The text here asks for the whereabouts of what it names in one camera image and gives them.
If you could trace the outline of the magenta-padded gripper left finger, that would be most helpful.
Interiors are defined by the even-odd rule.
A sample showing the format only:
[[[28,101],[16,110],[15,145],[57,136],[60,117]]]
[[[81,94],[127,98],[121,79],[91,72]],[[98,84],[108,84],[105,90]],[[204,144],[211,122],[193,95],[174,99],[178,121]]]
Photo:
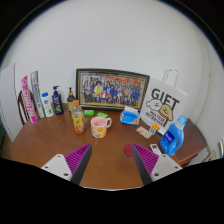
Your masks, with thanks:
[[[56,154],[42,166],[42,169],[79,185],[91,154],[92,145],[86,144],[66,155]]]

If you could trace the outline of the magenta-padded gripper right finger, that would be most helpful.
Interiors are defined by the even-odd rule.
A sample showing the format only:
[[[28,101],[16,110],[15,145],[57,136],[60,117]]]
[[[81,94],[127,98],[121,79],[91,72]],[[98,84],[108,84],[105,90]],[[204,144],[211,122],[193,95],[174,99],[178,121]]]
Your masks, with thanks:
[[[132,155],[143,185],[148,185],[182,169],[168,155],[157,155],[137,144],[132,144]]]

